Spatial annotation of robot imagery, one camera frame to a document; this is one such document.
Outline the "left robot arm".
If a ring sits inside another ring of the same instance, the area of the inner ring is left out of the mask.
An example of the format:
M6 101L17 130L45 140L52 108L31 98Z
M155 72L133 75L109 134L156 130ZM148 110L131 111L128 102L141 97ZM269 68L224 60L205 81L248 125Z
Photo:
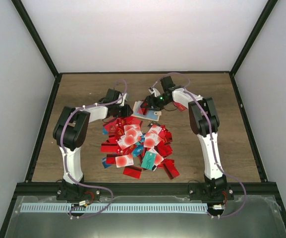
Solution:
M123 118L133 114L126 104L128 93L108 89L106 96L97 103L81 107L65 106L53 130L53 138L61 151L63 178L60 188L64 198L80 200L85 196L81 185L84 175L81 169L81 146L83 145L88 124L108 117Z

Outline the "beige leather card holder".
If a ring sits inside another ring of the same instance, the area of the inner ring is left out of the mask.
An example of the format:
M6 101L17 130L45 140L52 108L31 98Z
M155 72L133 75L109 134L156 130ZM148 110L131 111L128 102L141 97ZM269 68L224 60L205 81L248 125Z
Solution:
M140 119L159 121L162 112L141 108L142 103L142 101L136 101L134 103L132 116Z

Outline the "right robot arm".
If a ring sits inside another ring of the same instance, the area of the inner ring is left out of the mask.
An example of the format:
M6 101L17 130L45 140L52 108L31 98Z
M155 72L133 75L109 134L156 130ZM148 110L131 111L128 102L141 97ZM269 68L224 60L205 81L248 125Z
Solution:
M161 111L169 103L176 103L188 109L190 127L200 141L204 158L204 193L207 198L215 200L226 190L227 178L220 161L220 120L214 101L210 97L195 95L185 87L175 85L170 76L161 78L160 82L163 93L155 86L149 87L150 95L141 104L141 109Z

